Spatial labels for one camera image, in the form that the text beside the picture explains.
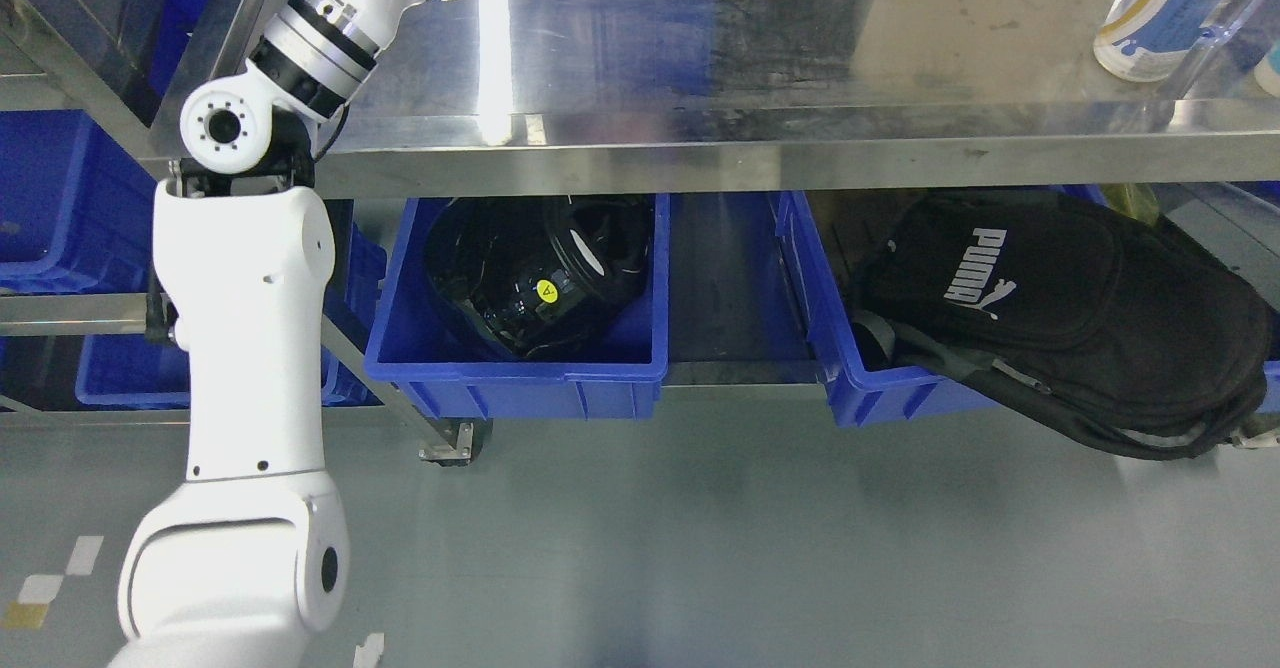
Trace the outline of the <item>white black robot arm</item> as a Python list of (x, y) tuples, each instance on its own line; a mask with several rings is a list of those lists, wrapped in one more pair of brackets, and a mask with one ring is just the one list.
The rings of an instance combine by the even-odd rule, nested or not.
[(323, 305), (337, 261), (314, 143), (430, 0), (287, 0), (238, 74), (192, 90), (154, 200), (189, 358), (182, 485), (140, 522), (114, 667), (297, 667), (338, 617), (349, 532), (328, 472)]

